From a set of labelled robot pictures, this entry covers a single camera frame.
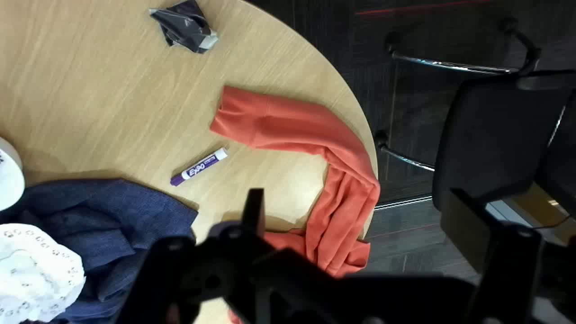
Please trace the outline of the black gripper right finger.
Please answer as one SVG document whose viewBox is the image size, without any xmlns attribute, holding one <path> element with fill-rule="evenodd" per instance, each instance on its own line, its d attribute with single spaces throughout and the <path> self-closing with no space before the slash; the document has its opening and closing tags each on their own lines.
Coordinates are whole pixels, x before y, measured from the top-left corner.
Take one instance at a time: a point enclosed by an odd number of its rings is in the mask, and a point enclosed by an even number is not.
<svg viewBox="0 0 576 324">
<path fill-rule="evenodd" d="M 451 240 L 481 274 L 541 273 L 542 237 L 494 219 L 463 190 L 451 192 Z"/>
</svg>

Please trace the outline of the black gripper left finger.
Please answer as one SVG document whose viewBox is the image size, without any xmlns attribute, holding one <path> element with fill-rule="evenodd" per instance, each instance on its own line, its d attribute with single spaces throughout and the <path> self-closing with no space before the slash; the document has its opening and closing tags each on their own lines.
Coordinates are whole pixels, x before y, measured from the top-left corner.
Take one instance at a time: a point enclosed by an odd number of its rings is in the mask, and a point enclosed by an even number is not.
<svg viewBox="0 0 576 324">
<path fill-rule="evenodd" d="M 256 237 L 265 233 L 265 192 L 262 188 L 249 192 L 242 215 L 242 228 Z"/>
</svg>

